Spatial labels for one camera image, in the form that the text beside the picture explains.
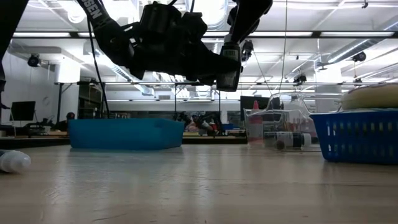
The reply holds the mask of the black aluminium table frame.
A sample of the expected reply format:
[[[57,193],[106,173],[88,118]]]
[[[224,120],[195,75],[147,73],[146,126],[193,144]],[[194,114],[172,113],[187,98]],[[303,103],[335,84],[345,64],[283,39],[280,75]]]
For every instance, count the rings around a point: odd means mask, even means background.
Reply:
[[[183,137],[182,144],[247,144],[246,138],[233,136]],[[23,149],[30,147],[50,147],[69,145],[68,138],[0,138],[0,149]]]

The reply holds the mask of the silver ventilation duct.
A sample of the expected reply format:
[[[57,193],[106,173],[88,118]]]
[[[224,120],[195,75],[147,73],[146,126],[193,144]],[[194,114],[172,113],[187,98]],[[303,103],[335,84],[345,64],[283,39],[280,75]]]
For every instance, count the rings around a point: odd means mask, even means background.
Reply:
[[[228,0],[184,0],[187,11],[202,13],[208,30],[221,29],[228,13]]]

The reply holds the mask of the dark background shelf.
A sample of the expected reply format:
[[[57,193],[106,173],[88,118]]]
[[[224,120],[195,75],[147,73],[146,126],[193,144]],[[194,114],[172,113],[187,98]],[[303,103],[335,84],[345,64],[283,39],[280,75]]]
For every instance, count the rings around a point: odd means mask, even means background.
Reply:
[[[78,119],[101,117],[102,91],[96,85],[80,85],[78,94]]]

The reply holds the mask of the red food colouring bottle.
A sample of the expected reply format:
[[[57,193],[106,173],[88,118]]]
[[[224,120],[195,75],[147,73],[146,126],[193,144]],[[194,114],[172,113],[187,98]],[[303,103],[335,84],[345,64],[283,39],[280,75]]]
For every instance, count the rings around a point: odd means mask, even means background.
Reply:
[[[251,110],[251,114],[248,116],[248,133],[249,140],[251,142],[260,144],[262,142],[262,116],[258,115],[257,112],[259,112],[259,104],[258,101],[255,100],[253,104],[253,109]]]

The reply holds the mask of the black food colouring bottle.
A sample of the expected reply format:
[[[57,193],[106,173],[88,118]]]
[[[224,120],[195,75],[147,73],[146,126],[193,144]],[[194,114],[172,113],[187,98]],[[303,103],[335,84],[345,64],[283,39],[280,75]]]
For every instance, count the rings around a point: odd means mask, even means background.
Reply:
[[[275,148],[277,140],[285,142],[286,148],[301,148],[302,146],[310,146],[312,144],[312,137],[308,133],[279,131],[279,132],[264,132],[264,144]]]

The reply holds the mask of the pink frosted donut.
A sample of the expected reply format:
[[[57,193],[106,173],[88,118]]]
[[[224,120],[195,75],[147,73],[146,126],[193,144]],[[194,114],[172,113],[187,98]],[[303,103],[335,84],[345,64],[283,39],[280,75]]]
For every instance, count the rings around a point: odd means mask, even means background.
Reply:
[[[350,90],[342,96],[341,108],[398,108],[398,83],[363,86]]]

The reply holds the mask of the silver diagonal duct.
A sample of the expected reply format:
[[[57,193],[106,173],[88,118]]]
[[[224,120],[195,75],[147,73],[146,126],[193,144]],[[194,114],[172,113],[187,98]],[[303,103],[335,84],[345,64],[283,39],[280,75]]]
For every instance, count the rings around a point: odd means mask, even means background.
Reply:
[[[398,31],[398,15],[379,25],[378,28],[384,31]],[[382,42],[383,40],[385,40],[385,38],[357,39],[352,41],[348,45],[345,45],[336,52],[330,54],[327,57],[327,63],[338,63]]]

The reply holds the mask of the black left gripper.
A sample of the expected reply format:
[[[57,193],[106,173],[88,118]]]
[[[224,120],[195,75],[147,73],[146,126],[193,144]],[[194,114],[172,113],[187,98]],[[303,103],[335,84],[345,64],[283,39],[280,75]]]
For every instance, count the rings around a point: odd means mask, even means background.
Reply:
[[[213,83],[218,75],[241,67],[236,60],[205,49],[201,41],[205,23],[201,18],[135,22],[129,27],[129,37],[134,39],[129,72],[140,80],[144,72],[152,71],[182,75],[192,82],[207,79],[205,82]]]

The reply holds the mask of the black background workstation frame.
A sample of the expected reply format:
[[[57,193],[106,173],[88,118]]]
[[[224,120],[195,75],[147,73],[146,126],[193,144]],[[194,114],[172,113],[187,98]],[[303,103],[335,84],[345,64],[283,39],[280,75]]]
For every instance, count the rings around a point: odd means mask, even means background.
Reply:
[[[144,96],[136,91],[131,83],[105,83],[106,99],[99,103],[110,111],[214,111],[222,114],[221,99],[177,98],[181,89],[174,83],[170,84],[169,91],[156,90],[151,96]]]

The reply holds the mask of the blue plastic basket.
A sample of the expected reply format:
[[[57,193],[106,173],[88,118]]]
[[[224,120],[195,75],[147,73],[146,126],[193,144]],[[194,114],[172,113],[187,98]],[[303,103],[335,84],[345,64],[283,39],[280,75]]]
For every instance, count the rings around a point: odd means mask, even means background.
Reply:
[[[311,114],[323,158],[398,165],[398,110]]]

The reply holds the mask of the black computer monitor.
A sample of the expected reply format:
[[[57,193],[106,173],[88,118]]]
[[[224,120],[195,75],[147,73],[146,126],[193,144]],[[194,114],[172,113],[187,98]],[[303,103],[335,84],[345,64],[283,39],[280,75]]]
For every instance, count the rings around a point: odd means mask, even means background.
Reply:
[[[15,101],[11,105],[11,121],[32,121],[35,116],[34,101]]]

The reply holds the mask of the clear plastic container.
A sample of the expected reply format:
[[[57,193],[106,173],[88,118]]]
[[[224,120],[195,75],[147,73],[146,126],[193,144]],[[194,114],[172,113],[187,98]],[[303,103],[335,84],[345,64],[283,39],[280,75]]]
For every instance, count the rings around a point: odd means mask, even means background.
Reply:
[[[252,146],[276,148],[264,144],[264,132],[291,131],[308,133],[312,137],[310,146],[301,148],[286,148],[278,151],[307,151],[309,147],[318,144],[317,132],[311,114],[333,113],[340,108],[341,93],[276,93],[268,98],[242,97],[241,119],[244,121],[246,138]],[[248,116],[253,109],[254,101],[259,104],[258,115],[262,116],[262,142],[256,144],[249,140]]]

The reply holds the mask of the person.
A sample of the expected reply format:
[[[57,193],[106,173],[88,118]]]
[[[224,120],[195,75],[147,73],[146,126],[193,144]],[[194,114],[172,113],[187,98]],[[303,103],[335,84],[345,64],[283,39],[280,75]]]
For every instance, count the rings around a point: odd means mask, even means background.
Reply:
[[[75,119],[74,112],[68,112],[66,115],[66,120],[58,122],[56,129],[59,131],[67,132],[68,131],[68,123],[73,119]]]

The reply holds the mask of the long overhead light bar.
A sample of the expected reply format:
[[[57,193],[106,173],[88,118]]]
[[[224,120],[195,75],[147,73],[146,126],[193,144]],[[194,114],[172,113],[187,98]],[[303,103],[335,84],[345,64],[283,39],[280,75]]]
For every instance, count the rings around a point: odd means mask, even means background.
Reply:
[[[88,32],[15,32],[17,39],[86,39]],[[252,39],[398,39],[398,31],[255,31]]]

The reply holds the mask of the teal plastic bin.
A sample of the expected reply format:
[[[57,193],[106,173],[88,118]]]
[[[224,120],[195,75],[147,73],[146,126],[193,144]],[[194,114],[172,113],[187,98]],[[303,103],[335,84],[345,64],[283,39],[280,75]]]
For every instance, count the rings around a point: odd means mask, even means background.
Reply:
[[[182,145],[185,126],[162,118],[74,119],[70,145],[77,149],[153,151]]]

